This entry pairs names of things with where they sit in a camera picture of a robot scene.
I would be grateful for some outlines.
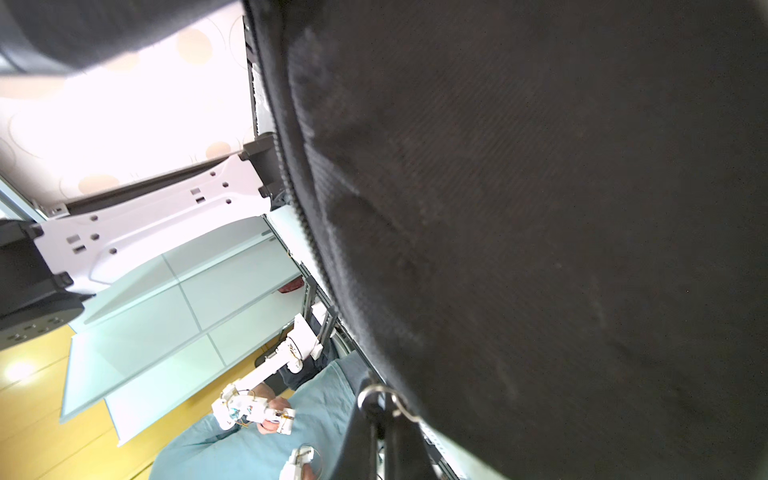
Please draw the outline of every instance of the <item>white robotic arm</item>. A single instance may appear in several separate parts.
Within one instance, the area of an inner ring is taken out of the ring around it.
[[[315,449],[309,445],[301,445],[291,452],[288,462],[280,471],[280,480],[302,480],[302,469],[315,458]]]
[[[303,361],[309,356],[318,359],[323,346],[318,342],[315,333],[301,315],[293,319],[293,330],[287,338],[277,346],[275,353],[254,371],[227,385],[221,397],[211,406],[219,426],[231,429],[241,417],[250,422],[277,422],[278,433],[290,435],[296,411],[285,409],[276,411],[269,407],[267,399],[257,397],[253,389],[275,373],[283,365],[288,365],[291,372],[298,373],[303,367]]]

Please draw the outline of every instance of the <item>red object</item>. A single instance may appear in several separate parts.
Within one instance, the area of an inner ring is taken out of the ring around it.
[[[302,286],[304,286],[304,279],[299,276],[277,289],[277,291],[280,293],[288,293],[293,292],[294,290],[298,290]]]

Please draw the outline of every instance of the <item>black fabric bag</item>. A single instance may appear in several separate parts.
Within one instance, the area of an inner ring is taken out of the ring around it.
[[[331,294],[418,414],[515,480],[755,475],[756,4],[247,8]]]

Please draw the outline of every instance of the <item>metal frame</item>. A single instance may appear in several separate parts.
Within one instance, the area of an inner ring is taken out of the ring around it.
[[[12,220],[31,220],[38,223],[47,220],[3,177],[0,177],[0,211]]]

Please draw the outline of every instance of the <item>glass panel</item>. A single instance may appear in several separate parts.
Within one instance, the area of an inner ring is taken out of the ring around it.
[[[123,445],[180,405],[226,368],[207,336],[153,366],[106,397]]]
[[[218,326],[210,338],[224,362],[233,365],[271,339],[301,311],[304,289],[275,292]]]
[[[297,276],[296,264],[273,238],[185,280],[181,288],[207,329]]]
[[[97,296],[83,302],[85,311],[72,320],[69,326],[76,333],[82,333],[177,284],[176,277],[163,257],[155,257]]]
[[[175,286],[73,336],[61,419],[98,402],[199,332]]]
[[[268,240],[271,235],[272,231],[263,218],[246,218],[186,242],[166,252],[164,257],[176,277],[186,280],[226,258]]]

